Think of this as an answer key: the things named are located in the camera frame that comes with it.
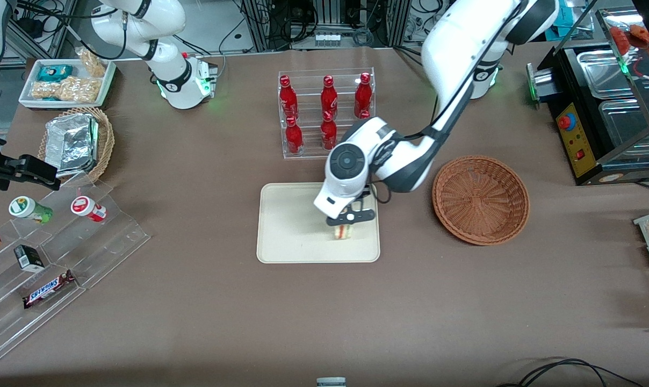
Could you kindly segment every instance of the yellow control panel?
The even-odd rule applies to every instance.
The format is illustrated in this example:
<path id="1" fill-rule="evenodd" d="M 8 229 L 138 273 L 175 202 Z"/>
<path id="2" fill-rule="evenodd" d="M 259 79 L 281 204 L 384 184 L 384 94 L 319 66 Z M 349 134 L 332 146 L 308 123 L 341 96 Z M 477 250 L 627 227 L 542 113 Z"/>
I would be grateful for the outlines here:
<path id="1" fill-rule="evenodd" d="M 556 117 L 556 125 L 561 132 L 563 144 L 566 146 L 568 152 L 568 159 L 571 161 L 575 177 L 582 176 L 585 172 L 594 168 L 597 165 L 597 160 L 594 159 L 592 148 L 587 142 L 585 131 L 582 130 L 578 113 L 575 111 L 575 106 L 570 104 L 558 117 Z"/>

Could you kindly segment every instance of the brown tablecloth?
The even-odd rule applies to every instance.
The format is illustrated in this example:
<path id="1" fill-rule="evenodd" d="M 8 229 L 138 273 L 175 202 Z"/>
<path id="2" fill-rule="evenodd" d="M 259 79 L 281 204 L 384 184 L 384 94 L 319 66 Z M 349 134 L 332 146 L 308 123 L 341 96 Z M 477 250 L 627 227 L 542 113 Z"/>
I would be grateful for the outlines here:
<path id="1" fill-rule="evenodd" d="M 256 259 L 261 187 L 324 178 L 320 160 L 283 160 L 276 74 L 374 66 L 378 114 L 411 133 L 435 96 L 420 66 L 391 49 L 232 56 L 217 97 L 182 111 L 148 83 L 144 63 L 118 63 L 103 181 L 153 238 L 0 360 L 0 385 L 282 386 L 341 375 L 351 387 L 478 387 L 555 356 L 649 385 L 649 256 L 631 222 L 649 213 L 649 190 L 573 185 L 548 111 L 528 103 L 524 66 L 549 47 L 504 57 L 429 181 L 380 206 L 373 264 Z M 35 154 L 56 115 L 18 108 L 5 153 Z M 496 157 L 528 186 L 529 223 L 505 245 L 460 242 L 432 211 L 431 179 L 466 154 Z M 0 224 L 13 197 L 46 193 L 12 183 Z M 571 369 L 548 376 L 581 378 L 598 383 Z"/>

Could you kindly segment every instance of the acrylic bottle rack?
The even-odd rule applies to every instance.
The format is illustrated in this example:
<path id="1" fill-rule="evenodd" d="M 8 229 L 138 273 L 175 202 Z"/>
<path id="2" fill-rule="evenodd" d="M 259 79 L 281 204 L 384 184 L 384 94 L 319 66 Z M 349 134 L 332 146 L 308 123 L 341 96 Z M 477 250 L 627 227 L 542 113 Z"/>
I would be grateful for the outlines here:
<path id="1" fill-rule="evenodd" d="M 48 223 L 15 218 L 0 227 L 0 358 L 150 239 L 112 200 L 111 190 L 107 184 L 80 174 L 39 201 L 54 211 Z M 71 201 L 80 195 L 106 208 L 102 222 L 71 212 Z M 21 270 L 13 252 L 18 245 L 35 248 L 45 268 L 35 274 Z M 23 297 L 66 270 L 71 270 L 76 281 L 24 309 Z"/>
<path id="2" fill-rule="evenodd" d="M 356 89 L 360 83 L 361 73 L 370 73 L 370 87 L 372 88 L 372 99 L 370 102 L 370 117 L 377 115 L 374 105 L 374 68 L 350 68 L 350 69 L 317 69 L 304 71 L 280 71 L 279 77 L 288 75 L 291 79 L 291 86 L 298 99 L 298 126 L 303 132 L 303 153 L 300 156 L 289 152 L 286 141 L 286 115 L 281 108 L 279 100 L 279 77 L 277 85 L 277 109 L 279 112 L 280 131 L 282 138 L 282 152 L 284 159 L 304 159 L 305 157 L 327 157 L 328 150 L 322 148 L 322 135 L 320 125 L 322 124 L 322 104 L 320 94 L 322 93 L 322 79 L 325 75 L 334 77 L 334 88 L 337 91 L 337 117 L 334 120 L 337 126 L 337 143 L 344 136 L 354 122 L 358 120 L 354 115 L 354 104 L 356 101 Z"/>

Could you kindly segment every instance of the red switch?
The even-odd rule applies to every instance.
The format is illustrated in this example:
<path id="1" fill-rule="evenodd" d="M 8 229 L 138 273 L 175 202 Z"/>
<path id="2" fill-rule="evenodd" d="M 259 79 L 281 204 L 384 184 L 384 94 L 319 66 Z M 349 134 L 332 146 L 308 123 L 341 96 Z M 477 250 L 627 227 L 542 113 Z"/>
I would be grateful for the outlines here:
<path id="1" fill-rule="evenodd" d="M 558 127 L 565 130 L 568 129 L 571 125 L 571 118 L 568 116 L 563 116 L 558 120 Z"/>

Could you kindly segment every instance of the wicker basket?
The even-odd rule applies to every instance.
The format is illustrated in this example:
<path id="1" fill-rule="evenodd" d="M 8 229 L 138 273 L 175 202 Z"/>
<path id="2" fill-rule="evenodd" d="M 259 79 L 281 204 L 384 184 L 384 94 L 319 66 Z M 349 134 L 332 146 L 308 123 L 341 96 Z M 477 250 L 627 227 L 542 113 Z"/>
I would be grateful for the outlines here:
<path id="1" fill-rule="evenodd" d="M 75 107 L 61 113 L 60 117 L 74 113 L 91 113 L 98 121 L 98 164 L 88 173 L 88 177 L 91 181 L 96 181 L 99 179 L 101 174 L 105 172 L 105 169 L 109 164 L 109 159 L 112 156 L 112 149 L 114 147 L 114 131 L 112 130 L 112 124 L 109 122 L 105 113 L 96 107 Z M 46 143 L 47 131 L 42 135 L 42 142 L 40 142 L 40 149 L 38 151 L 38 158 L 43 161 L 45 160 Z M 71 176 L 62 176 L 60 180 L 62 183 L 65 183 L 70 178 Z"/>
<path id="2" fill-rule="evenodd" d="M 530 201 L 523 181 L 491 157 L 465 156 L 437 174 L 432 203 L 442 224 L 475 245 L 511 240 L 528 222 Z"/>

